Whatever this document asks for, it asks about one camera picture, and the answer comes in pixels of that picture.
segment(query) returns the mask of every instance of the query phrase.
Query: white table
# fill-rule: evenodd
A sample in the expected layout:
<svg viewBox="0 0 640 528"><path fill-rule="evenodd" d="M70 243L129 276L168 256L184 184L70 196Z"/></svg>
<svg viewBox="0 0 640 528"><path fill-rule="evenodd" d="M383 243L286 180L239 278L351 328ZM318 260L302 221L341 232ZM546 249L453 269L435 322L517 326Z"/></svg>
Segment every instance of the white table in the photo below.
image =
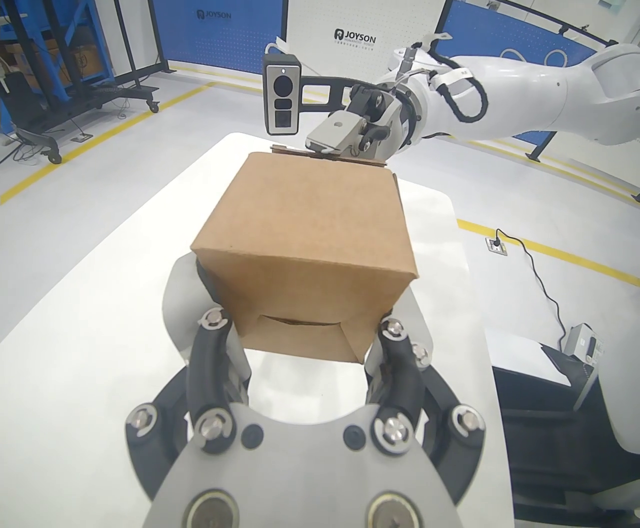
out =
<svg viewBox="0 0 640 528"><path fill-rule="evenodd" d="M87 255L0 344L1 526L142 525L149 503L130 466L124 420L184 366L161 315L168 274L246 156L271 143L224 138ZM468 528L512 527L492 367L452 205L422 186L400 180L399 187L433 364L487 425L480 467L458 511ZM361 365L264 353L250 353L250 362L252 407L271 417L313 422L364 402Z"/></svg>

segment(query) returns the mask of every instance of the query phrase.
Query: wheel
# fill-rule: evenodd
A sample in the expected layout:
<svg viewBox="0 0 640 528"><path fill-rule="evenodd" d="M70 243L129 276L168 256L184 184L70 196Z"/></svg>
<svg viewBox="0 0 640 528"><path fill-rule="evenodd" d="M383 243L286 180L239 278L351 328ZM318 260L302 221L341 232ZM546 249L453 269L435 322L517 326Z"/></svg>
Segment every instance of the wheel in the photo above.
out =
<svg viewBox="0 0 640 528"><path fill-rule="evenodd" d="M62 156L60 156L60 153L51 152L50 154L47 154L47 157L53 165L60 165L62 163Z"/></svg>

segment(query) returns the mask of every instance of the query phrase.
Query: electrical outlet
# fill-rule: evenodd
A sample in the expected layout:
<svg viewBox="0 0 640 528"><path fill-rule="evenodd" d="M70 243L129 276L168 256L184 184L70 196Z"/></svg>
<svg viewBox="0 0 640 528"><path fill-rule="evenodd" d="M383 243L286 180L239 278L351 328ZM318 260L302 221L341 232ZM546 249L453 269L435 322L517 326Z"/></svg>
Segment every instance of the electrical outlet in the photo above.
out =
<svg viewBox="0 0 640 528"><path fill-rule="evenodd" d="M487 237L484 240L486 240L486 247L489 251L498 253L498 255L504 255L505 257L507 256L507 248L504 247L504 242L500 242L499 246L494 246L493 242L495 239Z"/></svg>

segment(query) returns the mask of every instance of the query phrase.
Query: white robotic arm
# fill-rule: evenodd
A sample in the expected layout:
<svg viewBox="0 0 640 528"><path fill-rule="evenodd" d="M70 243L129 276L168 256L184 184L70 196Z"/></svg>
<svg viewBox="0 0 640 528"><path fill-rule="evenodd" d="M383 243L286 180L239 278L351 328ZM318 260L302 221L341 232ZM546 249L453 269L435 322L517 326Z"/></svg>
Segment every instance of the white robotic arm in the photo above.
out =
<svg viewBox="0 0 640 528"><path fill-rule="evenodd" d="M498 57L447 59L419 44L396 50L390 72L377 82L384 90L384 115L377 120L360 115L370 125L388 127L385 139L373 141L366 152L358 150L364 135L356 128L364 130L362 122L351 120L355 142L348 134L352 129L334 125L354 117L345 115L353 113L348 107L311 132L307 147L347 157L387 159L439 134L486 140L530 130L564 131L603 145L640 137L637 46L617 44L576 66L559 68ZM450 97L444 97L443 90ZM329 136L337 130L341 141L332 141Z"/></svg>

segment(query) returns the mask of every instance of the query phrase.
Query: brown cardboard box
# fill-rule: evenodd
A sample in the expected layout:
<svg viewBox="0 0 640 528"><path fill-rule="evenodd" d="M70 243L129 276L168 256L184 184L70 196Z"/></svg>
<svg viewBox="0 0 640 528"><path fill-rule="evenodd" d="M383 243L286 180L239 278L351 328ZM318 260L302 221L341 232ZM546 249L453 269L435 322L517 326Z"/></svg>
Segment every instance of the brown cardboard box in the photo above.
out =
<svg viewBox="0 0 640 528"><path fill-rule="evenodd" d="M363 362L417 277L395 175L381 166L254 152L191 249L243 346Z"/></svg>
<svg viewBox="0 0 640 528"><path fill-rule="evenodd" d="M52 62L55 64L58 60L58 56L60 55L60 50L56 47L57 43L55 40L47 40L45 41L45 43L47 45L47 52L49 53ZM7 45L6 49L7 51L13 53L16 64L18 64L20 71L26 77L30 87L40 89L40 85L33 75L33 70L31 69L29 62L27 61L26 55L22 52L22 47L20 46L20 44ZM38 58L38 62L42 70L47 73L44 62L42 61L42 57L40 56L40 49L35 47L35 50L36 57ZM72 49L71 53L76 60L76 64L78 66L78 69L80 70L80 74L82 77L95 75L103 70L96 46L92 44L80 46ZM60 71L58 72L58 78L60 79L60 82L63 86L68 86L71 84L71 77L69 76L67 67L64 63L62 64Z"/></svg>

